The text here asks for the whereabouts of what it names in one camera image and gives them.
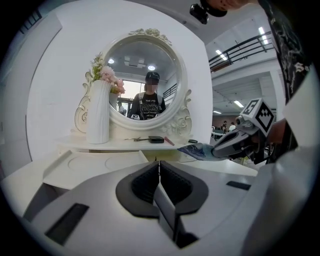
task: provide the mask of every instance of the black sleeve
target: black sleeve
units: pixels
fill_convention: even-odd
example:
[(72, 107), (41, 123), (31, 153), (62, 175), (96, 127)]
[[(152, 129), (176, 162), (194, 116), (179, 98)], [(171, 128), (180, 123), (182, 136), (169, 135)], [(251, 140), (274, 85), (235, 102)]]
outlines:
[(165, 99), (162, 98), (160, 114), (165, 110), (166, 110), (166, 103), (165, 103)]
[(134, 97), (132, 107), (130, 109), (129, 118), (131, 118), (132, 115), (139, 115), (139, 93)]

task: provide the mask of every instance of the person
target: person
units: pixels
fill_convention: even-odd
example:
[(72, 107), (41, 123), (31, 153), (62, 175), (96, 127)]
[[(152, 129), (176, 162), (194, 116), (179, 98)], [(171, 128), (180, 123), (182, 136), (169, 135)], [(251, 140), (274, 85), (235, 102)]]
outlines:
[[(294, 96), (302, 81), (310, 70), (312, 60), (310, 49), (301, 38), (308, 37), (306, 25), (308, 22), (298, 18), (301, 9), (309, 11), (308, 5), (294, 4), (291, 0), (202, 0), (201, 5), (213, 16), (223, 17), (228, 10), (240, 9), (247, 4), (260, 5), (268, 18), (273, 45), (282, 70), (285, 103)], [(276, 155), (280, 157), (288, 150), (295, 149), (298, 144), (285, 119), (277, 121), (271, 127), (267, 138), (269, 143), (281, 143)]]
[(121, 115), (124, 115), (124, 116), (125, 116), (127, 111), (126, 111), (125, 108), (122, 106), (122, 102), (121, 102), (121, 101), (118, 102), (118, 107), (119, 107), (119, 111), (118, 111), (118, 112), (119, 112)]
[(231, 122), (231, 125), (229, 127), (229, 131), (232, 132), (234, 129), (236, 129), (235, 123)]
[(156, 93), (159, 80), (160, 76), (157, 72), (151, 71), (146, 74), (144, 92), (134, 97), (130, 117), (139, 115), (140, 120), (148, 120), (166, 110), (164, 98)]
[(221, 125), (221, 130), (224, 134), (227, 132), (227, 121), (223, 121), (223, 124)]

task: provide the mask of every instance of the red pen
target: red pen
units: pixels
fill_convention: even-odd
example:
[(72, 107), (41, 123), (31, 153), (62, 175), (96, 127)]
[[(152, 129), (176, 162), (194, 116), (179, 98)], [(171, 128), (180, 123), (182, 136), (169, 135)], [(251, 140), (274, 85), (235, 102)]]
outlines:
[(165, 139), (167, 142), (169, 142), (172, 146), (175, 145), (170, 139), (168, 139), (168, 137), (164, 137), (164, 139)]

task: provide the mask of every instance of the black metal railing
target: black metal railing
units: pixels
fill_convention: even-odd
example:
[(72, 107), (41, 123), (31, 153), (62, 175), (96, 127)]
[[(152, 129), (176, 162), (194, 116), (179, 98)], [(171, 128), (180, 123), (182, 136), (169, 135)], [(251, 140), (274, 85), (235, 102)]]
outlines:
[(36, 9), (29, 18), (23, 23), (22, 27), (19, 29), (22, 34), (25, 34), (29, 29), (32, 28), (34, 24), (36, 24), (42, 15), (40, 14), (39, 10)]
[(268, 50), (274, 49), (271, 37), (267, 37), (268, 35), (271, 35), (271, 31), (254, 36), (241, 43), (236, 42), (237, 44), (235, 46), (225, 50), (220, 55), (211, 58), (209, 60), (211, 72), (223, 69), (237, 61), (247, 59), (249, 56), (262, 52), (266, 53)]
[(163, 98), (167, 98), (169, 97), (170, 95), (173, 95), (174, 93), (176, 93), (177, 91), (177, 84), (171, 86), (168, 90), (166, 90), (164, 93), (163, 93)]

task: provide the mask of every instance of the oval mirror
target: oval mirror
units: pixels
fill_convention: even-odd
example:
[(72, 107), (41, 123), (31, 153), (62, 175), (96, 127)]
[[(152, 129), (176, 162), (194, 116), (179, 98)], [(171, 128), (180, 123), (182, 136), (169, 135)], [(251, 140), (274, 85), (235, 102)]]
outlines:
[(167, 52), (151, 42), (133, 41), (108, 55), (105, 65), (124, 82), (125, 92), (110, 96), (119, 115), (150, 120), (170, 107), (177, 90), (177, 67)]

